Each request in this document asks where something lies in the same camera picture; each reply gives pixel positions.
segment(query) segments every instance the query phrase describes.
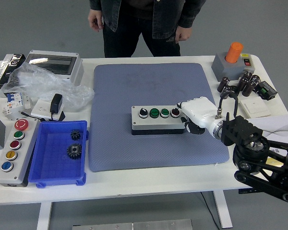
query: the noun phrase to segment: gray mat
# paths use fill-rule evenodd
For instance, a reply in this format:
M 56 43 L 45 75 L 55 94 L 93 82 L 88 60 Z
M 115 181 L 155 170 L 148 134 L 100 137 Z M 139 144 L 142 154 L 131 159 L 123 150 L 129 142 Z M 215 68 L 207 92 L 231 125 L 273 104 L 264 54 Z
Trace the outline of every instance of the gray mat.
M 200 64 L 100 65 L 89 135 L 89 167 L 94 172 L 223 163 L 229 153 L 206 131 L 194 135 L 131 134 L 133 105 L 175 105 L 213 97 Z

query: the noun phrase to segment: person's hand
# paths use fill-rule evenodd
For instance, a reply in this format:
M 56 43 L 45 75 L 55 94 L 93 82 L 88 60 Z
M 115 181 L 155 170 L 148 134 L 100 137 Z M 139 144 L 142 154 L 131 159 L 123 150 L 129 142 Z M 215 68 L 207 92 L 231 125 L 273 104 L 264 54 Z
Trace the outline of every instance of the person's hand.
M 192 27 L 183 28 L 183 27 L 177 26 L 175 42 L 178 43 L 179 41 L 186 41 L 188 38 L 191 37 L 191 34 L 192 34 Z
M 99 32 L 99 30 L 102 30 L 104 28 L 104 25 L 102 24 L 102 12 L 101 11 L 95 11 L 95 10 L 90 9 L 87 19 L 90 24 L 90 27 L 96 32 Z

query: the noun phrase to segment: orange cap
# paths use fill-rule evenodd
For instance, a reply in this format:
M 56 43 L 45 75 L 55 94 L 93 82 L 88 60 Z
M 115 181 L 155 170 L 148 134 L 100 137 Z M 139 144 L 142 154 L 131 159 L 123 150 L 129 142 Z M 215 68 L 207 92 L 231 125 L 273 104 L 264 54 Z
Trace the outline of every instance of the orange cap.
M 229 48 L 225 60 L 229 63 L 236 63 L 242 50 L 243 45 L 240 42 L 233 42 Z

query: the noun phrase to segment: gear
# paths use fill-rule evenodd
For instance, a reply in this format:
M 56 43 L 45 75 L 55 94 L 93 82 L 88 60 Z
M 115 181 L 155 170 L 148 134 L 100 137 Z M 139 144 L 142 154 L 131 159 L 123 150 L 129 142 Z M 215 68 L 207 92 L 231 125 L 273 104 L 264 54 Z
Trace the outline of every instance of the gear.
M 79 140 L 80 139 L 80 132 L 78 130 L 73 130 L 71 133 L 71 137 L 73 140 Z
M 71 159 L 78 159 L 81 157 L 82 145 L 80 144 L 71 144 L 67 148 L 67 154 Z

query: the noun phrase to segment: plastic bag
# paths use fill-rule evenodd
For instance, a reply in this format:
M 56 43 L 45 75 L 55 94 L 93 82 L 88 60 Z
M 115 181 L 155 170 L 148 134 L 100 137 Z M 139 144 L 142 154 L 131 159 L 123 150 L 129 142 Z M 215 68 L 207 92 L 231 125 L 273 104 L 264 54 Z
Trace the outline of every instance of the plastic bag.
M 94 91 L 86 86 L 74 86 L 58 78 L 52 72 L 24 62 L 14 70 L 1 90 L 4 93 L 21 92 L 31 98 L 51 102 L 59 93 L 63 96 L 64 111 L 74 112 L 86 106 L 94 97 Z

